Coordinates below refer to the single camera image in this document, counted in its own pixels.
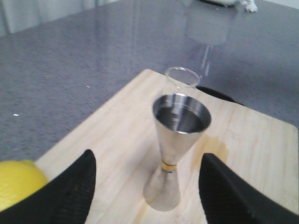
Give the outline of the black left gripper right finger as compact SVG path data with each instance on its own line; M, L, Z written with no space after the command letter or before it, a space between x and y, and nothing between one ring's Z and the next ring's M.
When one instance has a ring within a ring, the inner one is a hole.
M250 186L217 156L203 154L199 196L209 224L297 224L299 216Z

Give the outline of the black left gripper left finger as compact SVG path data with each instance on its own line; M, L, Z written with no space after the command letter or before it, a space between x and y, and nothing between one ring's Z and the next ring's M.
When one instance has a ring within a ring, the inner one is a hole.
M92 204L96 159L88 149L43 188L0 213L2 224L83 224Z

